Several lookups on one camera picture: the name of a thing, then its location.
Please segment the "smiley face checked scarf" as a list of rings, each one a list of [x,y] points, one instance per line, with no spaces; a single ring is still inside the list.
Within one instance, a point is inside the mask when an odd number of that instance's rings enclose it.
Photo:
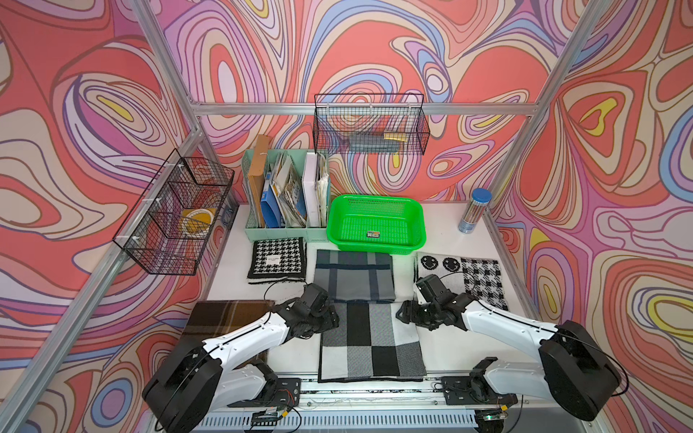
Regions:
[[[429,275],[440,277],[454,293],[469,293],[496,308],[508,310],[497,260],[418,253],[414,281]]]

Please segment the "black white grey checked scarf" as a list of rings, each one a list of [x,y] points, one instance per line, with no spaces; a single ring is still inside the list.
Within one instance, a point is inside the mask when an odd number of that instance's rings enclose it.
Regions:
[[[339,326],[321,335],[319,382],[420,382],[426,375],[417,327],[397,319],[401,303],[335,305]]]

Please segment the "green plastic basket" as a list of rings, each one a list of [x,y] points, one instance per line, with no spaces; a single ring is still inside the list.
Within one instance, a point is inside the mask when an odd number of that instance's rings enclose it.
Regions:
[[[331,202],[327,237],[341,251],[408,255],[427,242],[423,207],[411,198],[341,195]]]

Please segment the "grey navy plaid scarf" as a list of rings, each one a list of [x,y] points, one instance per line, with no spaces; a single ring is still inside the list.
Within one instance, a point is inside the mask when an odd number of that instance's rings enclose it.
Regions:
[[[337,302],[395,301],[389,254],[318,250],[313,282]]]

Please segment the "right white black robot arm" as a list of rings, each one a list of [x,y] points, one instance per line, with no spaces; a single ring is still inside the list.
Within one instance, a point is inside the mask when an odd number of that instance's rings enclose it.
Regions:
[[[561,325],[523,318],[468,294],[449,290],[437,275],[416,283],[424,303],[404,301],[395,317],[404,324],[441,326],[476,333],[532,357],[509,363],[486,357],[469,373],[470,392],[480,402],[493,396],[532,396],[555,402],[574,418],[592,421],[626,382],[619,364],[581,324]]]

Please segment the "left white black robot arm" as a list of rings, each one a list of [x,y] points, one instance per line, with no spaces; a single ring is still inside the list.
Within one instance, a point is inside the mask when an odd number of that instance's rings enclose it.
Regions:
[[[256,356],[338,326],[328,292],[309,283],[301,296],[273,306],[242,328],[205,340],[181,338],[142,392],[157,430],[191,432],[222,408],[294,406],[299,388],[287,385]]]

